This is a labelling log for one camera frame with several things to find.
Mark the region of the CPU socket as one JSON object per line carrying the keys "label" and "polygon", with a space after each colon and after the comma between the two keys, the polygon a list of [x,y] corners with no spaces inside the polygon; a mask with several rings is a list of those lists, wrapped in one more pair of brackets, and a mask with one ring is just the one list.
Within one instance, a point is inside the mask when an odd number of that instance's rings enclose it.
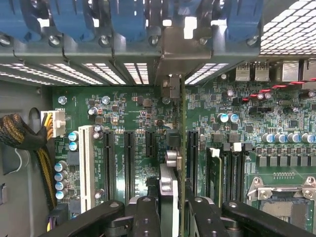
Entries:
{"label": "CPU socket", "polygon": [[299,184],[266,184],[256,176],[246,194],[246,203],[316,235],[316,178]]}

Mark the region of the black RAM slot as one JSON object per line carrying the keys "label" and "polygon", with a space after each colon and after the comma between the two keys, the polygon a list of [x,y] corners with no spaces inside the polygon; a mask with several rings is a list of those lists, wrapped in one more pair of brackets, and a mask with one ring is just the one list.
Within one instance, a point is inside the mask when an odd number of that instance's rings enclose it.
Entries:
{"label": "black RAM slot", "polygon": [[231,193],[231,147],[230,143],[222,144],[222,160],[223,160],[223,184],[222,184],[222,202],[230,199]]}
{"label": "black RAM slot", "polygon": [[232,145],[233,159],[233,175],[232,175],[232,199],[242,200],[242,184],[243,184],[243,156],[242,143],[233,143]]}

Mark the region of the white PCI slot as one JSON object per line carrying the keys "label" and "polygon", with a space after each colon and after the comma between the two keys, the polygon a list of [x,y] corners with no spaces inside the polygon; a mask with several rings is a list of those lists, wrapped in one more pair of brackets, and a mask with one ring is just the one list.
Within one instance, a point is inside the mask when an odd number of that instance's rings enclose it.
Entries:
{"label": "white PCI slot", "polygon": [[79,127],[80,208],[84,213],[95,206],[95,162],[93,126]]}

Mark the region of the green RAM stick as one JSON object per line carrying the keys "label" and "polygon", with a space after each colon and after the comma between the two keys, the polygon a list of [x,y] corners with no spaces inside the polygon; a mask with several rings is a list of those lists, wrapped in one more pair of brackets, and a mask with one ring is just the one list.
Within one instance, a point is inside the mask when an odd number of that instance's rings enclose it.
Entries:
{"label": "green RAM stick", "polygon": [[206,196],[221,207],[222,201],[222,159],[220,149],[208,147],[206,150]]}

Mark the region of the long black expansion slot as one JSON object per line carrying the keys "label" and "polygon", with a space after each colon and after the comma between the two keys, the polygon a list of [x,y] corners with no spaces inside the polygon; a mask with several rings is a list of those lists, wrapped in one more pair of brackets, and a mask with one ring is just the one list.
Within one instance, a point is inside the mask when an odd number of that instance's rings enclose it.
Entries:
{"label": "long black expansion slot", "polygon": [[114,199],[116,195],[114,137],[114,132],[112,130],[106,130],[103,133],[103,156],[105,167],[104,188],[106,200]]}
{"label": "long black expansion slot", "polygon": [[135,196],[135,133],[124,132],[124,173],[126,202]]}
{"label": "long black expansion slot", "polygon": [[187,132],[187,178],[190,180],[192,190],[198,194],[198,131]]}

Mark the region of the short black expansion slot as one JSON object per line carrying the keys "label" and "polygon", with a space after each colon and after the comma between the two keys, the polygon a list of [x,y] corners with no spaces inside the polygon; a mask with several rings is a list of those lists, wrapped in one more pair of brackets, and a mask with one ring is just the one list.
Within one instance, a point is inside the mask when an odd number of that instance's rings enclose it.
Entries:
{"label": "short black expansion slot", "polygon": [[156,133],[154,131],[146,131],[145,134],[146,157],[153,158],[156,149]]}

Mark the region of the white power connector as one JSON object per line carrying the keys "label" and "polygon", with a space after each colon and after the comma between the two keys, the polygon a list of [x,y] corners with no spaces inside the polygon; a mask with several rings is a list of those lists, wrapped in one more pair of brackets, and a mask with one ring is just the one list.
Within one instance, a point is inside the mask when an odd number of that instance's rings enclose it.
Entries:
{"label": "white power connector", "polygon": [[64,111],[41,111],[40,117],[42,125],[47,130],[48,139],[65,136],[66,121]]}

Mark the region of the green motherboard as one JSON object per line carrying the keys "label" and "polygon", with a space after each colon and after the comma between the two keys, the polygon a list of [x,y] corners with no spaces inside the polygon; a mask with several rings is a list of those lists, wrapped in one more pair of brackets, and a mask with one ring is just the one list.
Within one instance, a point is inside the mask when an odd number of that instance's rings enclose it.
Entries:
{"label": "green motherboard", "polygon": [[[242,202],[252,179],[266,184],[299,184],[316,178],[316,90],[305,90],[304,60],[299,60],[298,81],[282,82],[283,62],[269,64],[269,81],[236,81],[228,74],[202,86],[186,89],[186,136],[198,131],[198,196],[206,196],[206,150],[242,143]],[[60,196],[69,215],[80,214],[79,127],[93,126],[95,205],[104,201],[105,167],[103,133],[114,132],[116,200],[126,202],[124,132],[135,133],[135,196],[151,192],[159,168],[180,145],[176,129],[177,106],[153,87],[62,87],[53,91],[53,104],[65,112],[66,136],[55,140],[55,157],[67,171],[56,178],[67,180],[67,194]],[[146,157],[146,131],[156,133],[153,158]]]}

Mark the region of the perforated slot cover plate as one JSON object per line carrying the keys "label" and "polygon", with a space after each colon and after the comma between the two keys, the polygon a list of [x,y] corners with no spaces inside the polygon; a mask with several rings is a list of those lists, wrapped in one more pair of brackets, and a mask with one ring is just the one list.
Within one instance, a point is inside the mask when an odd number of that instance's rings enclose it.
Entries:
{"label": "perforated slot cover plate", "polygon": [[96,79],[87,76],[86,74],[83,74],[73,68],[71,68],[68,65],[57,63],[57,64],[41,64],[44,67],[47,67],[53,71],[62,73],[66,76],[73,77],[75,79],[78,79],[80,81],[86,82],[90,85],[102,85],[103,83],[100,81],[97,81]]}
{"label": "perforated slot cover plate", "polygon": [[137,85],[149,85],[148,67],[146,63],[124,63],[124,66]]}
{"label": "perforated slot cover plate", "polygon": [[207,63],[185,80],[186,85],[194,85],[224,68],[226,63]]}
{"label": "perforated slot cover plate", "polygon": [[126,85],[126,82],[105,63],[85,63],[83,65],[114,85]]}

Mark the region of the black open PC case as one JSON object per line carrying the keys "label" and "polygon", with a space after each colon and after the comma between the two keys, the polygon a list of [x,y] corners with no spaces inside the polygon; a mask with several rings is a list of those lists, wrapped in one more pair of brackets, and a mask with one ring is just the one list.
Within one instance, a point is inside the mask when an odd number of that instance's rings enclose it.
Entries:
{"label": "black open PC case", "polygon": [[[59,171],[68,169],[55,157],[55,140],[63,137],[48,139],[40,117],[41,111],[58,110],[53,104],[53,91],[62,87],[153,87],[162,97],[161,86],[155,81],[160,39],[166,27],[183,29],[185,39],[193,37],[193,30],[202,30],[197,40],[211,53],[202,66],[228,64],[193,86],[205,85],[224,74],[236,79],[237,66],[246,62],[316,61],[316,0],[263,0],[261,36],[254,47],[225,39],[225,0],[202,0],[197,17],[176,17],[173,0],[145,0],[146,37],[135,42],[127,42],[114,32],[109,0],[88,0],[95,38],[85,42],[76,42],[57,30],[50,0],[31,2],[41,27],[39,41],[22,43],[0,32],[0,237],[38,237],[46,233],[48,214],[68,192],[66,178],[56,178]],[[103,84],[90,85],[41,65],[57,63]],[[105,63],[126,85],[108,82],[85,63]],[[124,63],[146,63],[149,85],[137,85]],[[138,196],[157,200],[160,237],[178,237],[176,155],[177,151],[167,156],[152,191]],[[189,210],[191,197],[207,198],[215,204],[209,197],[195,195],[186,179],[184,237],[195,237]]]}

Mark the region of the metal USB port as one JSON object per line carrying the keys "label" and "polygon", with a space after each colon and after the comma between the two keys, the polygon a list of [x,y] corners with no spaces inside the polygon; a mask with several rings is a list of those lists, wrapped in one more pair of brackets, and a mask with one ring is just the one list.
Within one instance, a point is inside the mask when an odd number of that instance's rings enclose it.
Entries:
{"label": "metal USB port", "polygon": [[250,64],[248,62],[237,66],[236,81],[250,81]]}
{"label": "metal USB port", "polygon": [[255,81],[269,81],[269,64],[266,62],[255,63]]}

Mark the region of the square metal rear port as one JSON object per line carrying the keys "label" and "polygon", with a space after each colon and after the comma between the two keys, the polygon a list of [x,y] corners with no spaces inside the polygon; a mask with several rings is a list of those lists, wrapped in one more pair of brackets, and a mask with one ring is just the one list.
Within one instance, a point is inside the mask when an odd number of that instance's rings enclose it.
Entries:
{"label": "square metal rear port", "polygon": [[298,81],[299,77],[299,62],[298,61],[285,61],[281,70],[282,82]]}

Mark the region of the metal network port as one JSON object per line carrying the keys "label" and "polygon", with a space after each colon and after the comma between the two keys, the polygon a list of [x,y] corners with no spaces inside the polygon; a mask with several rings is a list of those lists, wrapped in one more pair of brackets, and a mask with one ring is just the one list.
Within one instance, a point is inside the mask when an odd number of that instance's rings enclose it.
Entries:
{"label": "metal network port", "polygon": [[316,90],[316,61],[304,61],[303,81],[303,89]]}

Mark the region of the blue slot retainer clip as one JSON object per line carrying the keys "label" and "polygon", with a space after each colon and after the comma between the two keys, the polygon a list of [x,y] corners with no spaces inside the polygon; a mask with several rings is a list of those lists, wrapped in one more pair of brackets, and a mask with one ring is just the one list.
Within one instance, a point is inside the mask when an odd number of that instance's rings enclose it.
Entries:
{"label": "blue slot retainer clip", "polygon": [[229,42],[245,42],[248,46],[260,40],[263,0],[225,0],[225,39]]}
{"label": "blue slot retainer clip", "polygon": [[50,0],[57,30],[76,42],[95,38],[95,27],[88,0]]}
{"label": "blue slot retainer clip", "polygon": [[115,33],[127,42],[146,37],[145,0],[109,0],[110,15]]}
{"label": "blue slot retainer clip", "polygon": [[22,43],[41,39],[40,23],[31,0],[0,0],[0,32]]}

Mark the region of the opened slot retainer clip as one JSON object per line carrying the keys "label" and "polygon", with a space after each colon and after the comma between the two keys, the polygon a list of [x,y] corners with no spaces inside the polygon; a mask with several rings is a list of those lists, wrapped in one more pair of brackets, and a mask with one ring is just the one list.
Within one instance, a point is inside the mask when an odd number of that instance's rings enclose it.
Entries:
{"label": "opened slot retainer clip", "polygon": [[176,17],[197,17],[202,0],[173,0]]}

